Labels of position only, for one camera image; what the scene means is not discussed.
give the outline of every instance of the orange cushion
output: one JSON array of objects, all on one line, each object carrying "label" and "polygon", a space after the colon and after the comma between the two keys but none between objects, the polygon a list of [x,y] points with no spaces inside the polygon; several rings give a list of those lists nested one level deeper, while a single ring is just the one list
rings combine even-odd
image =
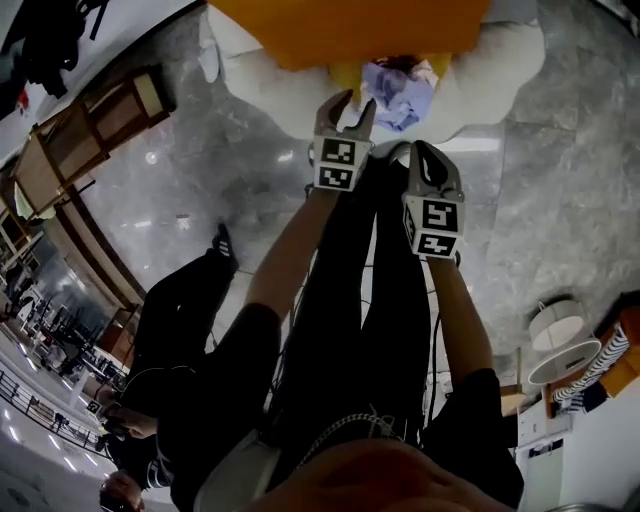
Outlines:
[{"label": "orange cushion", "polygon": [[600,377],[600,384],[604,386],[609,396],[615,397],[633,382],[637,376],[638,374],[623,358]]},{"label": "orange cushion", "polygon": [[474,48],[489,0],[209,0],[292,71]]}]

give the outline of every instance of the hand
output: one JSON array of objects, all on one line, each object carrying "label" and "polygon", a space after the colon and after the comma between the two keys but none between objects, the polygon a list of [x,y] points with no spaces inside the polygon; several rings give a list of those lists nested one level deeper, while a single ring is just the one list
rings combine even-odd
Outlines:
[{"label": "hand", "polygon": [[121,407],[110,417],[122,420],[122,425],[128,428],[131,437],[136,439],[146,439],[158,432],[158,420],[156,418],[132,411],[126,407]]}]

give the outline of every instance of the ceiling light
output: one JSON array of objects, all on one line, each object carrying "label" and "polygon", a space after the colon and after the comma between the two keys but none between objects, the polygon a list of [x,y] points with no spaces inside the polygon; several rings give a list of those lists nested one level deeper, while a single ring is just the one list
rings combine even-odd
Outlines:
[{"label": "ceiling light", "polygon": [[55,446],[58,450],[60,449],[60,445],[51,434],[49,434],[49,441],[51,441],[51,444],[53,444],[53,446]]},{"label": "ceiling light", "polygon": [[67,466],[69,466],[72,471],[75,471],[76,473],[78,472],[76,467],[73,464],[71,464],[71,461],[67,457],[64,458],[64,461],[67,463]]},{"label": "ceiling light", "polygon": [[85,453],[84,456],[87,459],[89,459],[89,462],[91,462],[91,464],[93,464],[94,466],[98,467],[98,463],[95,460],[93,460],[88,453]]},{"label": "ceiling light", "polygon": [[288,162],[289,160],[291,160],[293,158],[293,150],[289,150],[286,153],[282,153],[279,157],[278,157],[278,162]]}]

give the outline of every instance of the black pants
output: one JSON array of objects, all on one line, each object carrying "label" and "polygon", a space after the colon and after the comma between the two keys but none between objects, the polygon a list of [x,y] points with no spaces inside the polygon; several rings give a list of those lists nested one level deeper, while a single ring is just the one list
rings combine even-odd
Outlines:
[{"label": "black pants", "polygon": [[149,368],[192,366],[202,358],[234,273],[229,258],[209,249],[149,290],[128,380]]},{"label": "black pants", "polygon": [[[402,222],[407,179],[400,164],[370,159],[327,224],[274,400],[285,450],[273,485],[326,428],[350,414],[390,417],[396,435],[417,442],[431,325],[421,263]],[[372,299],[361,327],[362,273],[376,214]]]},{"label": "black pants", "polygon": [[[315,436],[357,412],[395,417],[394,430],[415,439],[429,353],[430,316],[418,259],[402,224],[407,170],[371,159],[356,190],[342,194],[325,228],[293,331],[286,342],[281,385],[267,420],[263,406],[276,367],[277,315],[246,306],[208,354],[189,392],[158,427],[171,495],[181,511],[209,473],[252,429],[283,448],[284,479]],[[360,286],[374,217],[378,241],[373,297],[361,328]]]}]

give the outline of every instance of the person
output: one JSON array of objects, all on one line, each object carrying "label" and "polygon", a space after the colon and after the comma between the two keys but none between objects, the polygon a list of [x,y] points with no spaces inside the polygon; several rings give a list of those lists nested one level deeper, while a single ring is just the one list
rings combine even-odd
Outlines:
[{"label": "person", "polygon": [[[500,437],[491,347],[449,260],[428,266],[454,391],[424,428],[430,309],[402,222],[407,182],[399,162],[369,158],[353,193],[313,190],[272,246],[246,305],[199,368],[193,393],[160,418],[158,447],[179,510],[209,510],[211,503],[252,512],[517,507],[523,481]],[[372,300],[363,324],[361,280],[374,218]],[[280,326],[316,248],[265,416]],[[220,389],[226,392],[211,392]],[[190,403],[197,402],[207,403],[211,417],[194,414]],[[251,472],[241,452],[252,430],[277,448],[276,460],[258,471],[260,488],[224,507]],[[235,457],[240,476],[225,485]]]},{"label": "person", "polygon": [[142,491],[168,485],[155,442],[157,418],[205,352],[215,316],[238,268],[228,230],[218,225],[206,253],[165,277],[149,290],[134,338],[134,357],[121,396],[109,388],[96,398],[103,405],[117,400],[116,421],[136,428],[124,439],[103,440],[118,471],[101,487],[103,510],[142,510]]}]

